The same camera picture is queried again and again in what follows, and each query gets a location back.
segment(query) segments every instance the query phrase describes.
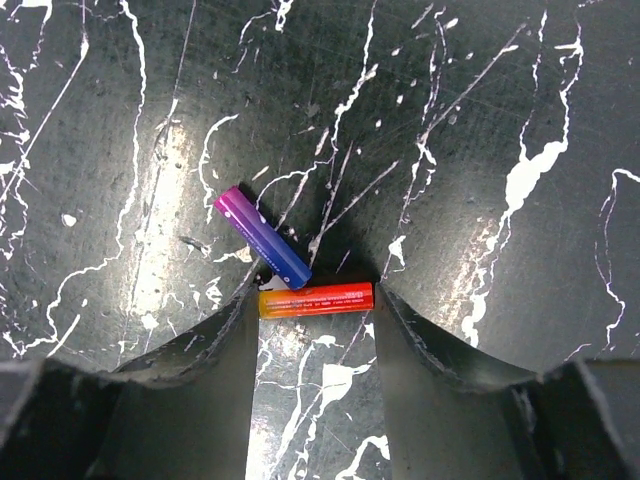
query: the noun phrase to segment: battery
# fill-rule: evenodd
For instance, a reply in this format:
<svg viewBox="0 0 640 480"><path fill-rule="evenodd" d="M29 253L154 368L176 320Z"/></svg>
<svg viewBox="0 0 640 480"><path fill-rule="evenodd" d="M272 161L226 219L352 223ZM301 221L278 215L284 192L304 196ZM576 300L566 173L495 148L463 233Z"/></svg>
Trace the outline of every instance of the battery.
<svg viewBox="0 0 640 480"><path fill-rule="evenodd" d="M263 291L258 304L263 319L362 312L373 309L373 285L350 283L302 288L295 292Z"/></svg>
<svg viewBox="0 0 640 480"><path fill-rule="evenodd" d="M311 270L238 187L220 195L214 206L289 288L297 290L304 287L311 278Z"/></svg>

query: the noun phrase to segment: black plastic part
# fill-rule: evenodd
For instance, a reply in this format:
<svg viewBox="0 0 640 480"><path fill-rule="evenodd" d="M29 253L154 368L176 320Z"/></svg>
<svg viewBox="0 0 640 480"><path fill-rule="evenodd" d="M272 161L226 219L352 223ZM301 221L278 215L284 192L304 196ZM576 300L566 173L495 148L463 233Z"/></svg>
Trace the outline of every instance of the black plastic part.
<svg viewBox="0 0 640 480"><path fill-rule="evenodd" d="M394 480L640 478L638 362L535 375L381 285L374 325ZM0 478L245 478L257 343L247 288L113 374L0 364Z"/></svg>

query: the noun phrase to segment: orange and red battery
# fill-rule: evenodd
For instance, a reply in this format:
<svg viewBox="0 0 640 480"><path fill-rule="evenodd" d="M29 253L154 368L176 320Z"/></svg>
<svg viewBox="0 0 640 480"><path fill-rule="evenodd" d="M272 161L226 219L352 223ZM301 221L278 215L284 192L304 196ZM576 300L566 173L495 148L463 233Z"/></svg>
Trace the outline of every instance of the orange and red battery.
<svg viewBox="0 0 640 480"><path fill-rule="evenodd" d="M258 305L263 319L362 312L373 309L373 285L351 283L260 292Z"/></svg>

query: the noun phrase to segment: black marble surface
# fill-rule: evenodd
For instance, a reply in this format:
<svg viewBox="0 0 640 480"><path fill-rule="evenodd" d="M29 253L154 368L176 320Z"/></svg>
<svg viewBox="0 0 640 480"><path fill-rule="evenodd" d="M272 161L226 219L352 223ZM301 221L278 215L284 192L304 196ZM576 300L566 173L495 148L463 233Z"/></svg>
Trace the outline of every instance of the black marble surface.
<svg viewBox="0 0 640 480"><path fill-rule="evenodd" d="M639 23L0 0L0 357L112 370L205 318L261 268L211 208L239 182L315 271L366 265L501 359L637 357ZM247 478L390 478L370 319L260 335Z"/></svg>

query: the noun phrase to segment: dark gray surface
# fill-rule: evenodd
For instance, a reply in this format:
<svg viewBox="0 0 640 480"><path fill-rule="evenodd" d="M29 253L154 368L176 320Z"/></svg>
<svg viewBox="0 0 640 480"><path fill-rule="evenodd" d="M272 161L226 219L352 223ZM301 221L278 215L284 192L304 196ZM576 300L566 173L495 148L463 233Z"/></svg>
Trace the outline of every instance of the dark gray surface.
<svg viewBox="0 0 640 480"><path fill-rule="evenodd" d="M241 181L316 272L366 263L503 360L638 354L638 2L446 1L420 22L429 2L18 4L0 10L2 358L111 370L206 318L254 273L209 207ZM258 368L294 375L322 335L344 351L318 345L304 378L369 365L365 324L262 325ZM295 402L260 388L286 425ZM337 471L363 445L382 461L377 426L350 431Z"/></svg>
<svg viewBox="0 0 640 480"><path fill-rule="evenodd" d="M246 292L229 307L227 315L219 312L226 323L214 316L194 329L200 345L183 347L178 338L147 355L155 375L131 364L123 369L140 383L125 385L111 419L96 462L106 476L244 478L258 347L257 292ZM172 362L181 355L188 365Z"/></svg>

